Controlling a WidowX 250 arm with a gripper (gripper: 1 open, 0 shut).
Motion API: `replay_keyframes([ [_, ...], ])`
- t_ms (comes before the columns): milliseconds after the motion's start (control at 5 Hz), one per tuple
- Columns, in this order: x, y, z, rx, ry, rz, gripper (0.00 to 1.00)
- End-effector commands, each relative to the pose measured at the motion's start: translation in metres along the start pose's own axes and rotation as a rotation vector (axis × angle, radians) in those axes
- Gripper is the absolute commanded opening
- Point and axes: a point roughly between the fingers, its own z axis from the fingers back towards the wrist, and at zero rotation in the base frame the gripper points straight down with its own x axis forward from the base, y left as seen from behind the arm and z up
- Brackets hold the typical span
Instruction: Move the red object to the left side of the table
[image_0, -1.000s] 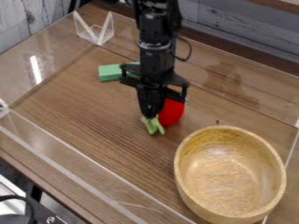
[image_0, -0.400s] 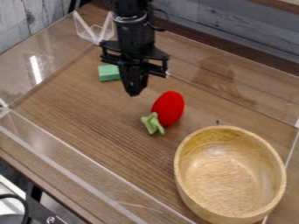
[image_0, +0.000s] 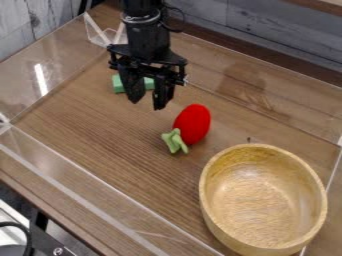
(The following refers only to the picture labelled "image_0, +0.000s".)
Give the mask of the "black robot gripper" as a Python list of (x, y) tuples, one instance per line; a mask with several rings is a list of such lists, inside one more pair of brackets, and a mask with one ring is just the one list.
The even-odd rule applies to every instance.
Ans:
[(171, 49), (172, 29), (164, 23), (164, 14), (134, 17), (124, 14), (122, 22), (127, 33), (126, 43), (107, 47), (110, 67), (119, 76), (128, 100), (136, 104), (146, 95), (143, 77), (155, 77), (154, 109), (162, 110), (174, 98), (175, 85), (184, 84), (187, 60)]

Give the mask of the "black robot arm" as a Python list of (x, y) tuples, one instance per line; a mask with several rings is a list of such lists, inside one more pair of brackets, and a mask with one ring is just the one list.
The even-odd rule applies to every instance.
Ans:
[(171, 50), (168, 10), (163, 0), (120, 0), (126, 44), (110, 44), (110, 68), (116, 70), (128, 100), (136, 104), (146, 95), (144, 78), (154, 80), (154, 109), (174, 98), (175, 86), (186, 83), (187, 59)]

